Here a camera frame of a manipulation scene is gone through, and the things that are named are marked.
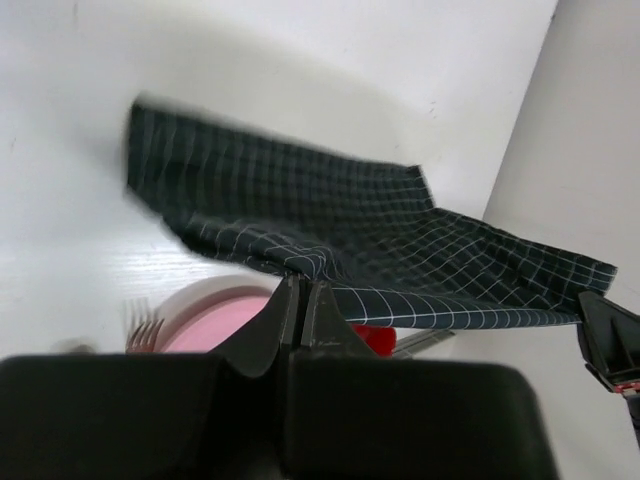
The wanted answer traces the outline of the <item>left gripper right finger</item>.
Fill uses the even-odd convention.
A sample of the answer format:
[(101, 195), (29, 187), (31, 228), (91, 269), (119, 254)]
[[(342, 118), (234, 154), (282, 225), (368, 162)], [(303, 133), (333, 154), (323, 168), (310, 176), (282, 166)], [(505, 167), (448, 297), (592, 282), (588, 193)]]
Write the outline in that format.
[(375, 357), (374, 351), (343, 318), (326, 282), (314, 283), (310, 288), (299, 348), (322, 356)]

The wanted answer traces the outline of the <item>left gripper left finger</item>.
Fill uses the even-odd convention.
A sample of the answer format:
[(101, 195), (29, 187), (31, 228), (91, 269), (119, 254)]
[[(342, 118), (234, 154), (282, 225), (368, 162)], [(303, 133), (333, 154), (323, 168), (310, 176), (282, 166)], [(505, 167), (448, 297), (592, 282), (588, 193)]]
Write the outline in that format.
[(219, 345), (219, 355), (243, 377), (263, 377), (277, 360), (280, 347), (292, 344), (301, 306), (302, 278), (283, 279), (267, 304)]

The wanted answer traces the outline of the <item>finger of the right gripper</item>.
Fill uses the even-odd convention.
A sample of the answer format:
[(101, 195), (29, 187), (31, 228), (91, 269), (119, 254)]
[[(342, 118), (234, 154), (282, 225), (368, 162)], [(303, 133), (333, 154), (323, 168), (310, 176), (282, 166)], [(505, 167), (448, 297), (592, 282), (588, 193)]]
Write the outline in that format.
[(582, 292), (578, 300), (585, 367), (608, 391), (638, 395), (639, 315), (594, 292)]

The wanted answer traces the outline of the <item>red mug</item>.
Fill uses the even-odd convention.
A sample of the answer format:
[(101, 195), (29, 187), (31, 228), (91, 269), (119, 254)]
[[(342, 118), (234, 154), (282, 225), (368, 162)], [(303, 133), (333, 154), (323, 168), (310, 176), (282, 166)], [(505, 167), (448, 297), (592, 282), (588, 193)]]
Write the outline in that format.
[(394, 328), (352, 325), (354, 332), (380, 357), (391, 357), (397, 343)]

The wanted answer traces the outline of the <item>dark checked cloth napkin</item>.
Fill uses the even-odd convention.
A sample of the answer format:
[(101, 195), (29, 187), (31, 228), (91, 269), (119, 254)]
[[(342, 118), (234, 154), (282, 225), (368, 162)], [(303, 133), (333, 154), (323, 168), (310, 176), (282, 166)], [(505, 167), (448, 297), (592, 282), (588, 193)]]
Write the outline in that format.
[(127, 185), (203, 257), (327, 282), (342, 315), (376, 326), (571, 324), (605, 294), (604, 261), (436, 206), (417, 166), (285, 143), (136, 101)]

